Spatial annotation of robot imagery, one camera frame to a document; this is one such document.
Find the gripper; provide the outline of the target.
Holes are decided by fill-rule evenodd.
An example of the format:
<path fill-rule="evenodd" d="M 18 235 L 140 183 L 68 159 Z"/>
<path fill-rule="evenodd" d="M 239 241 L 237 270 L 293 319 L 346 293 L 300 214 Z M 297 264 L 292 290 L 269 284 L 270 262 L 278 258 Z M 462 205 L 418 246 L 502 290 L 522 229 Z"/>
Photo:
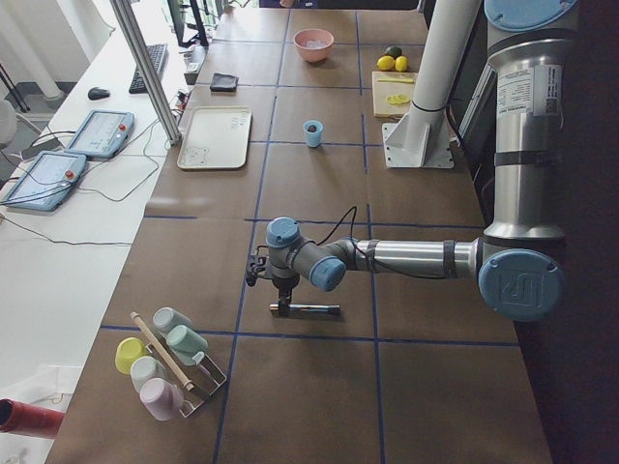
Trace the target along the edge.
<path fill-rule="evenodd" d="M 253 287 L 261 279 L 271 280 L 279 289 L 278 315 L 287 317 L 290 312 L 292 290 L 299 284 L 299 274 L 290 270 L 286 264 L 271 259 L 271 252 L 261 253 L 258 246 L 251 254 L 245 269 L 245 282 Z"/>

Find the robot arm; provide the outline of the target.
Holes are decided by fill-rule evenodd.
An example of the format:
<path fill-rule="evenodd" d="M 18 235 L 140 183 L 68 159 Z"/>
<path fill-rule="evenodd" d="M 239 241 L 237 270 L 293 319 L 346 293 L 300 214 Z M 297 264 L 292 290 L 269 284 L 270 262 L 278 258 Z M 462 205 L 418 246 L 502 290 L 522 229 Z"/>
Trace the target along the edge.
<path fill-rule="evenodd" d="M 497 77 L 492 223 L 471 242 L 345 237 L 314 242 L 290 217 L 267 227 L 266 254 L 254 253 L 245 280 L 270 280 L 287 314 L 301 279 L 331 291 L 348 271 L 428 279 L 474 278 L 486 304 L 518 322 L 559 306 L 566 288 L 556 260 L 564 232 L 552 219 L 561 154 L 562 77 L 578 27 L 575 1 L 439 1 L 429 26 L 413 100 L 383 128 L 390 167 L 434 167 L 447 155 L 443 112 L 478 14 L 487 20 L 487 61 Z"/>

